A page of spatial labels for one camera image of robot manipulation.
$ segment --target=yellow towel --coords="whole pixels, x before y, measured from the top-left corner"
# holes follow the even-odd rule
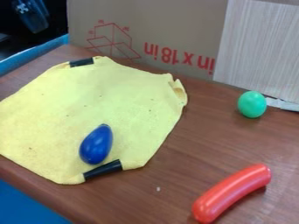
[[[107,57],[85,66],[62,63],[0,102],[0,154],[56,183],[79,184],[96,167],[80,160],[80,144],[106,123],[114,141],[102,165],[120,159],[124,170],[135,169],[155,154],[186,103],[181,82],[169,73]]]

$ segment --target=cardboard box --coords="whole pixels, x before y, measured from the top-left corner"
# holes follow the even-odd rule
[[[69,0],[70,42],[212,79],[227,0]]]

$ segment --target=wooden table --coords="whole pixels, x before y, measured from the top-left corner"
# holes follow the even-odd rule
[[[93,55],[69,45],[49,52],[0,78],[0,100],[55,64]],[[267,190],[250,194],[216,222],[298,223],[299,115],[269,108],[261,119],[246,119],[235,109],[240,90],[177,77],[189,103],[144,168],[82,185],[56,185],[0,157],[0,177],[75,223],[197,223],[191,204],[201,193],[262,162],[273,173]]]

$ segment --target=toy hot dog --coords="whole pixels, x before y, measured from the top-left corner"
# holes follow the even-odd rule
[[[193,215],[200,222],[210,223],[234,202],[267,185],[270,180],[270,169],[264,164],[238,171],[199,197],[192,206]]]

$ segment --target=blue plastic egg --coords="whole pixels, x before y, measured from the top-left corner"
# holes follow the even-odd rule
[[[113,134],[106,124],[94,129],[80,146],[80,158],[87,164],[97,165],[102,162],[111,150]]]

